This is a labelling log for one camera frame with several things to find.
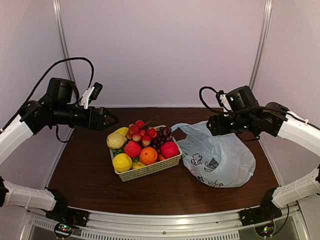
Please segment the pale yellow wrinkled fruit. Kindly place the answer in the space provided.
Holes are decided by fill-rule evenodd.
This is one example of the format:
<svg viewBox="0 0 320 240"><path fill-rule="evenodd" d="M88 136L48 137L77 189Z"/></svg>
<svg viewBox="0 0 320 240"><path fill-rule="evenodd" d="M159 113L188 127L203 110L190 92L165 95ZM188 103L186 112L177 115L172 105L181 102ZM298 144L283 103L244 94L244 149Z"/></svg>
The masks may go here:
<svg viewBox="0 0 320 240"><path fill-rule="evenodd" d="M111 133L106 140L107 146L113 150L121 149L126 142L127 138L118 132Z"/></svg>

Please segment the red lychee bunch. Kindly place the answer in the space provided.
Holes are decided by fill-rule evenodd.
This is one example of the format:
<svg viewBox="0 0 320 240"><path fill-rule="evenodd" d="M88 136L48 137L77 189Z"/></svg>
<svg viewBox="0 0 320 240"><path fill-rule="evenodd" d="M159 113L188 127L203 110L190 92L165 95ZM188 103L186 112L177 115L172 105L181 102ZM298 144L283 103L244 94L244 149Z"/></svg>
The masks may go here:
<svg viewBox="0 0 320 240"><path fill-rule="evenodd" d="M157 136L156 128L152 127L157 118L158 116L155 116L147 121L139 119L134 124L130 124L125 137L127 140L134 141L142 147L148 147Z"/></svg>

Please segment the light blue plastic bag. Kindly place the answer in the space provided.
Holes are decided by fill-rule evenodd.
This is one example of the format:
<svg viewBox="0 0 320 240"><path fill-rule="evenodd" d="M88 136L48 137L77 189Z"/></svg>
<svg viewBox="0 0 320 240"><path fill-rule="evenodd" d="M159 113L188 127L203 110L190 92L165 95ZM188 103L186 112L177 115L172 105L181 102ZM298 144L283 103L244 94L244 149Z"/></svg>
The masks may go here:
<svg viewBox="0 0 320 240"><path fill-rule="evenodd" d="M177 142L183 164L200 182L213 188L238 188L254 175L256 159L235 134L213 136L205 121L177 123L186 137Z"/></svg>

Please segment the beige perforated plastic basket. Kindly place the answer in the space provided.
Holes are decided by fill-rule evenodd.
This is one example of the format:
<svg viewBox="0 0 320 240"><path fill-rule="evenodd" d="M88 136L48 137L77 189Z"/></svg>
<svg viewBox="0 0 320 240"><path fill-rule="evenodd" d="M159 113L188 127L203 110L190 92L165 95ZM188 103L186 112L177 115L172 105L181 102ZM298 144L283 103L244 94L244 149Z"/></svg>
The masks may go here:
<svg viewBox="0 0 320 240"><path fill-rule="evenodd" d="M166 126L165 125L160 125L160 126L156 126L154 128L159 128L159 127L166 127ZM124 147L126 146L126 144L129 141L130 140L127 140L126 143L124 144L124 146L121 149L124 149ZM172 142L177 144L178 150L179 150L179 155L176 155L174 157L165 159L162 156L161 153L160 154L158 153L157 161L154 164L145 165L145 167L142 167L142 168L139 168L139 169L132 169L131 168L130 170L125 171L125 172L118 172L113 167L114 172L120 177L122 182L127 182L127 181L130 181L130 180L141 178L141 177L144 177L144 176L147 176L147 175L150 175L150 174L153 174L153 173L156 173L156 172L159 172L159 171L166 170L166 169L169 169L169 168L177 166L179 164L180 159L183 157L183 153L182 153L182 150L179 147L177 141L174 139L174 137L172 139ZM111 156L111 163L112 163L112 166L113 166L113 159L114 159L115 155L113 155L112 149L109 148L109 151L110 151L110 156ZM140 162L140 156L139 157L135 157L135 158L131 157L131 159L132 159L132 163Z"/></svg>

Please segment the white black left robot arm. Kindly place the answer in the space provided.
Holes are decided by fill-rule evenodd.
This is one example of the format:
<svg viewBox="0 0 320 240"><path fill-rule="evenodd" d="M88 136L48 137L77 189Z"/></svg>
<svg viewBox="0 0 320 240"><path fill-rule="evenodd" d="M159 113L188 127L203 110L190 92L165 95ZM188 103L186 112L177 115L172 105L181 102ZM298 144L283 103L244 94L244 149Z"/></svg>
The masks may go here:
<svg viewBox="0 0 320 240"><path fill-rule="evenodd" d="M38 101L28 100L0 133L0 162L43 128L66 125L102 131L119 122L105 107L89 104L96 100L103 86L96 82L79 96L76 84L63 78L51 78L45 95ZM59 192L35 189L0 180L0 205L52 211L61 222L72 218L68 202Z"/></svg>

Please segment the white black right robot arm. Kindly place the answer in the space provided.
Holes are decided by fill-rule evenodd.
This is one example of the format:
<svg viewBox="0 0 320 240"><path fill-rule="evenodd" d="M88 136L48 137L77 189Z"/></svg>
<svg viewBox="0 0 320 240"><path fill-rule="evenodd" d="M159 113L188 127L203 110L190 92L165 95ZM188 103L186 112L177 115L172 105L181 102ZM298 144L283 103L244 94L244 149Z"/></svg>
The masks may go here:
<svg viewBox="0 0 320 240"><path fill-rule="evenodd" d="M220 90L216 93L216 98L224 111L215 111L206 123L213 136L251 133L259 138L265 132L273 137L292 141L315 155L320 154L319 127L277 102L259 105L249 86L241 86L228 93ZM289 184L269 190L263 197L262 206L257 208L256 216L259 220L266 221L276 212L276 208L281 209L319 193L320 168L316 167Z"/></svg>

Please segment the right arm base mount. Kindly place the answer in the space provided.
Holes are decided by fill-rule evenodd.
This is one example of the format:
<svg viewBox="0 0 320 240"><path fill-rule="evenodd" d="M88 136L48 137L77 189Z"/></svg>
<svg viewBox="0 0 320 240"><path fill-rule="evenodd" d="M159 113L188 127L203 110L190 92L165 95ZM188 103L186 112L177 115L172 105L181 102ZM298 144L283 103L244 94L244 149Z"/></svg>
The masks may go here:
<svg viewBox="0 0 320 240"><path fill-rule="evenodd" d="M255 233L262 238L269 238L276 232L275 219L280 218L282 211L272 203L276 188L269 189L257 207L246 207L239 212L242 226L254 225Z"/></svg>

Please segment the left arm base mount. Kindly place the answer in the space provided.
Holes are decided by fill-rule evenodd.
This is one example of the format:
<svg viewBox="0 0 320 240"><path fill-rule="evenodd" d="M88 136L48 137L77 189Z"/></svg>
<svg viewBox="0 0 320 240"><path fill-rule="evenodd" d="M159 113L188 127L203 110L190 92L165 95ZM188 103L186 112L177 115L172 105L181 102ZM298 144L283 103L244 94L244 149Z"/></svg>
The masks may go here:
<svg viewBox="0 0 320 240"><path fill-rule="evenodd" d="M74 230L87 226L88 211L69 207L69 202L58 190L52 188L46 190L53 194L56 203L52 210L45 210L44 212L47 218L57 222L53 228L53 233L58 239L69 238Z"/></svg>

